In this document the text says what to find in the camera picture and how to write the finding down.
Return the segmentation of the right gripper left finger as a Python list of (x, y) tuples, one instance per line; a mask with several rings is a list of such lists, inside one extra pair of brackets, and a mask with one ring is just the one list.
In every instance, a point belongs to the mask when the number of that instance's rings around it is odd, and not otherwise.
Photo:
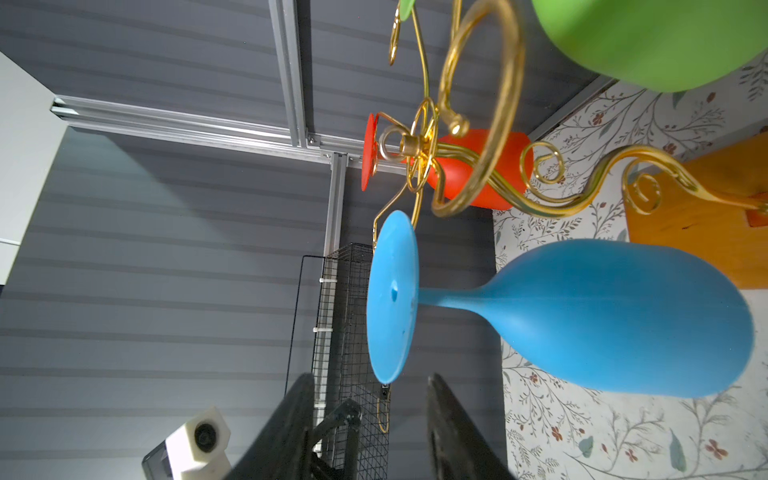
[(314, 377), (302, 374), (225, 479), (307, 479)]

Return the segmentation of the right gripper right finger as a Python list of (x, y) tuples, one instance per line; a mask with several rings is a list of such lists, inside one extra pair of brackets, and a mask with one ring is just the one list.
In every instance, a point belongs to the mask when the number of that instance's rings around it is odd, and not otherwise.
[(442, 376), (427, 383), (427, 437), (435, 479), (515, 479)]

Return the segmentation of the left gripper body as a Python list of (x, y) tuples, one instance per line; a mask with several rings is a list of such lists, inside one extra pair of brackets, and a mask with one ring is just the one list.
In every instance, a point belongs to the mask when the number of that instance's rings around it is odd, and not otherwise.
[(210, 407), (182, 424), (144, 456), (146, 479), (224, 479), (232, 470), (226, 449), (231, 430)]

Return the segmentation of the blue wine glass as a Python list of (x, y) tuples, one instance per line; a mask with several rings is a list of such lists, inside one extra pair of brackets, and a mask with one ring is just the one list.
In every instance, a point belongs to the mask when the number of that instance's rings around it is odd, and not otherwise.
[(368, 351), (381, 383), (402, 373), (422, 305), (473, 312), (545, 372), (620, 393), (724, 391), (748, 365), (755, 337), (739, 289), (706, 261), (665, 246), (554, 242), (483, 286), (424, 288), (415, 232), (396, 211), (379, 234), (367, 297)]

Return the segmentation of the red-orange wine glass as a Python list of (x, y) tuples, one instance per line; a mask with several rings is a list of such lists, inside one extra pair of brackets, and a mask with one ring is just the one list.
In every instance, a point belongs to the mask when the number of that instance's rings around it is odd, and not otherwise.
[[(365, 191), (369, 180), (374, 174), (374, 166), (382, 159), (379, 154), (379, 143), (375, 140), (376, 129), (379, 114), (370, 114), (368, 117), (366, 132), (364, 136), (364, 147), (362, 155), (362, 178), (361, 190)], [(488, 137), (488, 131), (485, 129), (471, 129), (461, 138), (455, 138), (451, 135), (445, 135), (439, 139), (443, 144), (462, 146), (475, 153), (482, 150)], [(525, 147), (531, 144), (530, 139), (524, 133), (511, 132), (507, 138), (503, 153), (496, 165), (496, 171), (507, 180), (511, 187), (518, 193), (524, 194), (527, 190), (520, 174), (520, 156)], [(445, 196), (452, 199), (459, 193), (460, 188), (464, 187), (471, 167), (460, 160), (438, 157), (437, 161), (443, 167), (447, 179), (445, 184)], [(512, 205), (504, 200), (490, 186), (485, 186), (478, 197), (472, 202), (472, 206), (491, 210), (505, 211), (512, 208)]]

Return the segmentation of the gold rack with wooden base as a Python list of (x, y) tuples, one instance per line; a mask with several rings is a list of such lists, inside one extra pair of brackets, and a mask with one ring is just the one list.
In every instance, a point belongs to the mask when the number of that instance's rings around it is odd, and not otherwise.
[[(405, 189), (434, 188), (432, 212), (453, 217), (485, 186), (512, 208), (497, 213), (497, 263), (506, 266), (535, 248), (598, 239), (666, 246), (693, 254), (744, 290), (767, 286), (767, 131), (764, 123), (729, 137), (715, 131), (727, 116), (709, 94), (699, 94), (683, 119), (678, 94), (650, 94), (620, 85), (598, 93), (545, 136), (525, 148), (536, 165), (519, 170), (527, 187), (515, 191), (497, 171), (501, 147), (486, 141), (479, 153), (441, 143), (439, 102), (425, 100), (416, 147), (407, 149)], [(438, 157), (471, 167), (452, 199)]]

